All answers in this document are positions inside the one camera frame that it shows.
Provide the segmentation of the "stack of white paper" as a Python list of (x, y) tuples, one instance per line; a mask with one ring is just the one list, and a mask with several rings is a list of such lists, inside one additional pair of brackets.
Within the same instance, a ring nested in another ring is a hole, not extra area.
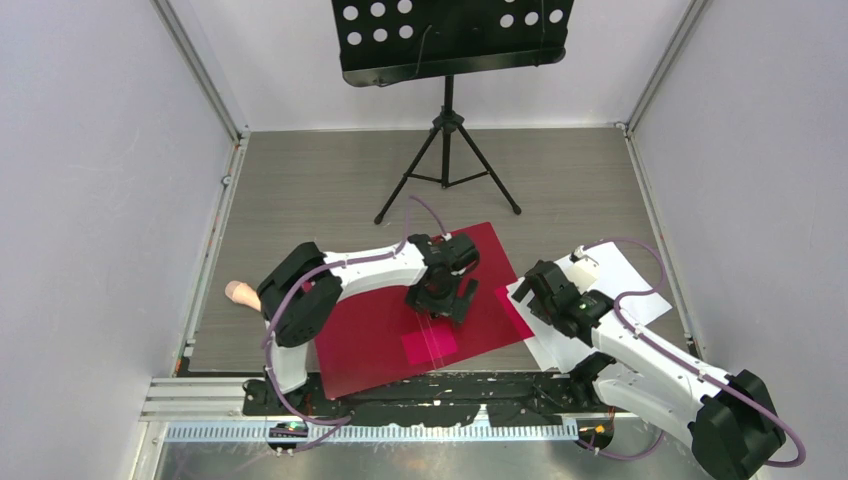
[[(588, 256), (598, 264), (597, 279), (592, 285), (594, 289), (615, 297), (624, 291), (643, 291), (649, 288), (648, 282), (616, 246), (607, 243), (593, 247)], [(517, 326), (528, 327), (532, 332), (525, 344), (540, 369), (547, 371), (555, 368), (562, 374), (570, 372), (594, 350), (579, 339), (564, 336), (532, 315), (529, 309), (529, 301), (533, 298), (531, 294), (521, 302), (513, 299), (512, 295), (520, 284), (521, 281), (516, 280), (498, 288), (496, 297)], [(622, 311), (627, 318), (645, 326), (671, 309), (672, 305), (658, 293), (650, 296), (630, 296), (622, 302)]]

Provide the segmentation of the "red plastic folder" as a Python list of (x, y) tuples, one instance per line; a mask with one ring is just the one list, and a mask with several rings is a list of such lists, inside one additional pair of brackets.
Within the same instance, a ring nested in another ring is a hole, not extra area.
[(315, 348), (331, 399), (424, 374), (521, 342), (531, 330), (504, 308), (516, 274), (491, 223), (464, 228), (481, 253), (479, 285), (465, 321), (429, 319), (392, 287), (356, 295), (336, 307)]

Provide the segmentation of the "pink plastic cylinder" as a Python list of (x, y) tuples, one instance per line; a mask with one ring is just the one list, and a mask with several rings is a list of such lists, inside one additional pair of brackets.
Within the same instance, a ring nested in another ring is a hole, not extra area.
[(225, 295), (235, 304), (248, 307), (257, 312), (262, 311), (261, 300), (257, 292), (247, 283), (230, 281), (225, 287)]

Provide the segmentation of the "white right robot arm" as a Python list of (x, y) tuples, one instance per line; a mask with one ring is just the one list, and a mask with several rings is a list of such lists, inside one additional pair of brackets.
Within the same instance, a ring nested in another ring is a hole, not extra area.
[(629, 411), (688, 445), (711, 477), (751, 478), (787, 439), (765, 383), (655, 335), (614, 305), (601, 272), (590, 258), (539, 261), (501, 291), (507, 313), (539, 340), (542, 369), (567, 376), (580, 408)]

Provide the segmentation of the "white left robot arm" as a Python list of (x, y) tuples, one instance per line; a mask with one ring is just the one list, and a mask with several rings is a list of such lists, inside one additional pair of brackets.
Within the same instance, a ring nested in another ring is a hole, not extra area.
[(481, 255), (465, 233), (432, 238), (414, 234), (387, 247), (338, 253), (313, 242), (296, 247), (257, 288), (266, 323), (268, 400), (280, 412), (298, 412), (307, 398), (307, 345), (336, 305), (355, 295), (406, 288), (415, 312), (464, 321), (478, 281), (471, 278)]

